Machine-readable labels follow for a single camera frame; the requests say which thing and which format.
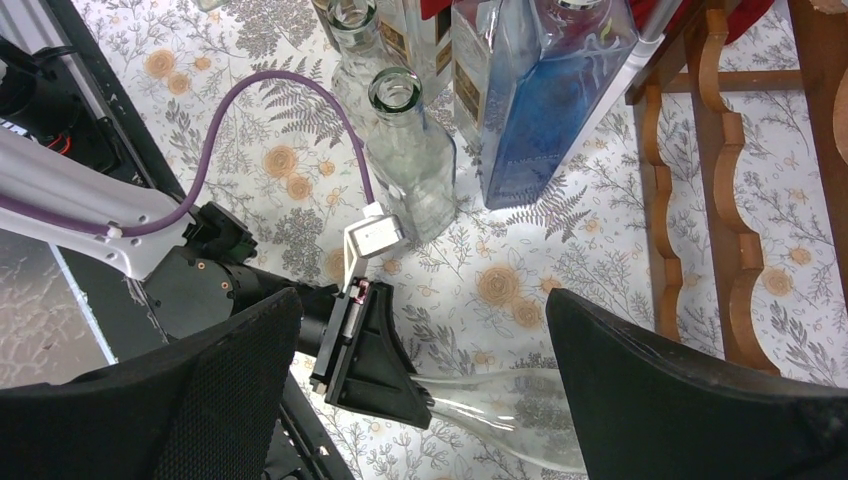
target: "wooden wine rack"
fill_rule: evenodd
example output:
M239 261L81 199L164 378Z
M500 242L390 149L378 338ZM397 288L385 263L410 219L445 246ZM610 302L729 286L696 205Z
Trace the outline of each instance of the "wooden wine rack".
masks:
M680 341L677 309L683 286L680 259L669 240L666 217L671 170L660 158L663 92L687 91L693 114L714 259L725 358L779 374L763 352L751 318L753 288L762 273L759 235L739 215L733 180L745 145L742 117L729 110L722 91L803 89L833 229L843 290L848 292L848 15L818 12L809 0L790 0L800 71L719 72L727 39L727 15L740 0L691 2L682 20L637 76L627 94L634 106L654 293L656 330ZM688 73L681 74L682 67Z

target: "orange flower print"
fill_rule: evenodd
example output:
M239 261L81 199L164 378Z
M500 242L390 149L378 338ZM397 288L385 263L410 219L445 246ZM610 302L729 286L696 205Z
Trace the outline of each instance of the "orange flower print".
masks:
M327 195L327 205L331 207L335 207L339 204L339 197L341 196L342 191L340 188L334 188L329 195Z
M483 258L489 258L494 253L494 250L489 248L483 240L477 242L476 249L477 253Z
M583 228L589 233L596 233L601 229L601 223L593 218L587 221Z
M168 91L174 95L182 95L191 88L191 79L184 73L175 73L168 77Z
M153 78L165 78L176 65L177 59L170 50L156 50L144 61L144 71Z
M324 261L324 272L336 283L344 280L344 250L337 248L330 252Z
M813 254L806 248L795 247L789 250L789 258L797 265L804 266L813 261Z
M543 278L542 283L539 285L539 289L548 295L550 295L551 290L555 288L562 288L562 282L554 277Z
M797 189L796 188L790 188L788 191L789 191L789 198L791 198L792 200L795 200L796 202L801 202L801 203L806 205L807 200L810 199L810 197L808 197L807 194L804 193L804 190L801 189L801 188L797 188Z
M285 145L274 147L262 161L265 173L273 178L288 177L297 167L297 153Z
M291 175L286 183L286 191L292 200L303 200L312 195L312 182L306 177Z
M484 352L482 350L477 350L474 352L474 363L477 365L492 366L496 361L497 359L494 355L492 355L491 351Z
M793 288L792 277L779 268L766 270L763 273L762 282L766 290L776 297L789 295Z
M542 310L536 302L520 298L512 303L512 318L524 328L535 329L542 325Z
M204 70L208 70L211 66L212 60L209 60L209 57L199 57L194 59L194 68L200 70L201 72Z
M331 161L321 162L318 164L318 171L321 172L321 175L325 177L329 177L336 171L336 164Z
M505 267L494 267L483 272L477 291L484 302L502 306L511 302L518 296L518 275L511 269Z

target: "bottle neck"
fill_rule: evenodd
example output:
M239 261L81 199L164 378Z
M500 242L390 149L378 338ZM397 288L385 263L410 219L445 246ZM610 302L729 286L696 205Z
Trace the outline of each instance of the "bottle neck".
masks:
M548 14L565 25L596 24L610 10L610 0L548 0Z
M377 10L371 0L330 0L330 30L343 54L368 55L384 48Z
M427 127L427 117L421 102L411 109L401 113L383 113L377 111L377 118L389 127L424 130Z
M368 89L368 98L383 124L423 130L427 117L421 93L421 81L415 73L392 67L377 74Z

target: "glass decanter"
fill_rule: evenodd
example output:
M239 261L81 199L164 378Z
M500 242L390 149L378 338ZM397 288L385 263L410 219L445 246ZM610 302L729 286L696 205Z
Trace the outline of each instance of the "glass decanter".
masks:
M200 9L201 12L211 12L218 7L223 7L224 5L230 3L230 0L194 0L194 4L197 5L197 8Z
M626 0L501 0L481 141L488 208L539 198L636 40Z
M368 138L379 120L368 104L368 85L395 65L379 33L374 0L330 0L327 13L341 60L333 71L333 93L359 138Z
M451 8L424 19L422 3L433 0L377 0L380 31L386 45L413 70L424 88L429 105L451 80Z
M536 465L586 473L559 370L525 368L467 377L413 376L433 416Z
M368 90L380 122L365 150L406 236L427 243L456 217L456 145L424 111L421 96L421 81L411 70L380 72Z
M327 10L330 8L330 0L312 0L312 8L315 9L315 15L318 16L318 23L324 29L324 35L327 36L330 46L338 52L339 42L333 36L333 30L330 28L330 15L327 13Z

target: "floral tablecloth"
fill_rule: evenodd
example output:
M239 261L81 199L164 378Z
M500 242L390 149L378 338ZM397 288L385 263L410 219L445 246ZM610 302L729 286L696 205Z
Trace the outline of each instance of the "floral tablecloth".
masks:
M212 112L239 79L288 69L329 87L338 55L309 0L233 0L201 13L188 0L75 0L112 68L184 186L195 175ZM791 29L768 14L725 50L727 69L797 68ZM763 240L756 330L784 376L848 386L848 318L801 93L727 96L745 115L737 174L742 215ZM663 155L676 193L668 217L685 268L686 344L722 356L712 258L691 103L667 96ZM452 93L432 113L451 133ZM573 289L652 328L646 233L633 115L617 104L545 195L564 205L496 212L482 206L465 142L459 217L431 244L371 262L396 288L395 320L420 372L473 375L554 367L543 306ZM216 200L259 241L259 267L314 283L342 276L341 232L364 205L351 145L332 112L293 84L249 88L230 108L200 201ZM302 383L312 360L298 357ZM311 400L357 478L570 478L524 464L458 427L426 431Z

